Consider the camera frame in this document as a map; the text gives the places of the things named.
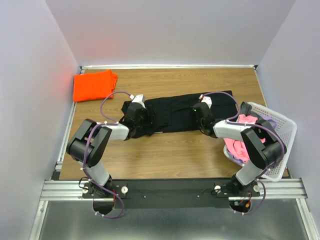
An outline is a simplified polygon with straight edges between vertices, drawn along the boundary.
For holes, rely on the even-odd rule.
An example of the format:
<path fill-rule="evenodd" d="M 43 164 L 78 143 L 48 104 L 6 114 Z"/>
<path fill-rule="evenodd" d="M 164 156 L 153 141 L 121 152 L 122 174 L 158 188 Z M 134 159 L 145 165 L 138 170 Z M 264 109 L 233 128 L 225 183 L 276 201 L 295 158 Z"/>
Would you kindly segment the black t-shirt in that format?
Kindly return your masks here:
<path fill-rule="evenodd" d="M 155 133 L 198 130 L 196 121 L 191 114 L 191 107 L 200 102 L 200 95 L 210 96 L 212 100 L 210 111 L 215 119 L 228 119 L 231 121 L 237 119 L 236 100 L 230 90 L 147 99 L 145 103 L 152 105 L 155 113 L 155 124 L 138 131 L 136 138 L 133 139 L 143 136 L 150 137 Z"/>

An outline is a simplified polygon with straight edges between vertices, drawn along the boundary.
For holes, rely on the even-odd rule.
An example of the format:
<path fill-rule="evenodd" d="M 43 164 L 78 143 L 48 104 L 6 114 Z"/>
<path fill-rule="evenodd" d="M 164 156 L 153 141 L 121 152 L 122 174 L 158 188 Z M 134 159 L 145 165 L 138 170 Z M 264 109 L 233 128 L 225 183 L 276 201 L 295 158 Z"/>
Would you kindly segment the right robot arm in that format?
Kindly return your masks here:
<path fill-rule="evenodd" d="M 244 143 L 249 160 L 221 187 L 227 194 L 241 196 L 268 168 L 281 161 L 287 148 L 267 120 L 241 123 L 215 119 L 206 102 L 191 107 L 201 133 L 215 139 L 232 139 Z"/>

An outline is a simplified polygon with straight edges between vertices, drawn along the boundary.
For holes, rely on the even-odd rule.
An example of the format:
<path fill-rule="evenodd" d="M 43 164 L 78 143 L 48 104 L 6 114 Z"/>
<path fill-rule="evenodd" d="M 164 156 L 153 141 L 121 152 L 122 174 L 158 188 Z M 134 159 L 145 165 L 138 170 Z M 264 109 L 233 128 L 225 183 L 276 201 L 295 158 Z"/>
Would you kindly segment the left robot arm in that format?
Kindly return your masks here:
<path fill-rule="evenodd" d="M 134 98 L 122 108 L 123 117 L 114 123 L 96 122 L 86 118 L 67 143 L 66 153 L 81 165 L 89 181 L 83 192 L 104 198 L 116 196 L 112 176 L 101 162 L 109 141 L 127 141 L 137 137 L 138 131 L 155 124 L 155 111 L 151 104 Z"/>

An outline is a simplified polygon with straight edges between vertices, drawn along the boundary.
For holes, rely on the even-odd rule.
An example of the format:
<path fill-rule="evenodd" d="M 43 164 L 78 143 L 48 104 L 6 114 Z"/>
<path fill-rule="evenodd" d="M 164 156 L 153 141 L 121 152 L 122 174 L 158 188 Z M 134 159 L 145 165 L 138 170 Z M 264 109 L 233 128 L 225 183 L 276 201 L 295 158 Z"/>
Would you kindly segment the dark grey t-shirt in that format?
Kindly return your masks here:
<path fill-rule="evenodd" d="M 247 102 L 242 102 L 241 105 L 240 105 L 240 112 L 239 112 L 240 115 L 245 115 L 245 116 L 252 116 L 252 117 L 255 117 L 255 118 L 260 118 L 261 116 L 254 112 L 253 111 L 253 107 L 252 105 L 250 105 L 249 103 Z"/>

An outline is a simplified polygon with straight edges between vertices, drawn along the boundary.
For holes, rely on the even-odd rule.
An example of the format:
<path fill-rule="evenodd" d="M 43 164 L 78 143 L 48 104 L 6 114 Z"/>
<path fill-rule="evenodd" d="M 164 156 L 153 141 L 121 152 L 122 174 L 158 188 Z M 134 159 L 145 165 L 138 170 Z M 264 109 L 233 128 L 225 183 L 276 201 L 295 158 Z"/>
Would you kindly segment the pink t-shirt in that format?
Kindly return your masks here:
<path fill-rule="evenodd" d="M 240 114 L 237 118 L 239 123 L 251 123 L 254 124 L 258 120 L 257 117 L 245 114 Z M 228 155 L 237 163 L 244 165 L 250 158 L 242 141 L 224 138 L 225 146 L 227 148 Z"/>

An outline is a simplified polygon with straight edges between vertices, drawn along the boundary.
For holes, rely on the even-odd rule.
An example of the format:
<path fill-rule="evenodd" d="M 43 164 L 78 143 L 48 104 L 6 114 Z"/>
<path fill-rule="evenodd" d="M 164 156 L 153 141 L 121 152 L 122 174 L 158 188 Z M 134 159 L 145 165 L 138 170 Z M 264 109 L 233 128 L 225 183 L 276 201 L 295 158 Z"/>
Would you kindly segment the folded orange t-shirt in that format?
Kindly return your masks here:
<path fill-rule="evenodd" d="M 118 75 L 110 69 L 77 74 L 73 78 L 73 101 L 76 103 L 105 99 L 116 88 Z"/>

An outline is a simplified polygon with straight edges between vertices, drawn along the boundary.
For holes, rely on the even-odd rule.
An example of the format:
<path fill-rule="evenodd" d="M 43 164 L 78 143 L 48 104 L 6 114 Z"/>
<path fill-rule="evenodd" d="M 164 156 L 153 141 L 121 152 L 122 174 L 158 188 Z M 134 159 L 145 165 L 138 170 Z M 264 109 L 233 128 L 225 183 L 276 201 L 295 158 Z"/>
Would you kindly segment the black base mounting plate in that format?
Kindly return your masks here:
<path fill-rule="evenodd" d="M 95 212 L 115 209 L 229 208 L 248 212 L 247 202 L 259 197 L 257 182 L 236 189 L 229 178 L 114 179 L 109 191 L 79 181 L 82 198 L 93 200 Z"/>

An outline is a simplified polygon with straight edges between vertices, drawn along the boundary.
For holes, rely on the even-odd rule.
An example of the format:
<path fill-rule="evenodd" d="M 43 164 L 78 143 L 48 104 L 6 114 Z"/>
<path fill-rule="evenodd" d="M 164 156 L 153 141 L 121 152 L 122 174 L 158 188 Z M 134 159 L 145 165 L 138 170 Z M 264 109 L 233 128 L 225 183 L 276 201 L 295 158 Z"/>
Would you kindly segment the white plastic laundry basket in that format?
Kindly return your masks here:
<path fill-rule="evenodd" d="M 277 123 L 277 128 L 275 129 L 275 132 L 282 140 L 285 146 L 286 153 L 284 154 L 282 160 L 278 161 L 278 163 L 269 167 L 269 169 L 267 169 L 266 172 L 261 176 L 264 179 L 277 182 L 282 178 L 286 170 L 289 155 L 297 132 L 297 125 L 293 120 L 289 119 L 281 113 L 278 113 L 272 109 L 269 109 L 263 105 L 254 102 L 248 103 L 252 105 L 253 111 L 255 113 L 270 117 Z"/>

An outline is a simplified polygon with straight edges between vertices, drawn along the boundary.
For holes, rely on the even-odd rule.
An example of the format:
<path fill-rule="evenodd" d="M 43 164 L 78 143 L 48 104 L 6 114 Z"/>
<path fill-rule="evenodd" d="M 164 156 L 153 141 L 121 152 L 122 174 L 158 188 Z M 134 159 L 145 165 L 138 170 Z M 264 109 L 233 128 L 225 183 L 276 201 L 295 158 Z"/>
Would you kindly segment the aluminium frame rail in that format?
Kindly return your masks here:
<path fill-rule="evenodd" d="M 308 197 L 301 179 L 286 178 L 278 182 L 262 179 L 258 182 L 259 196 L 263 197 L 263 186 L 266 189 L 266 199 L 306 199 Z M 93 195 L 85 196 L 76 180 L 49 180 L 45 181 L 40 194 L 41 201 L 98 201 Z"/>

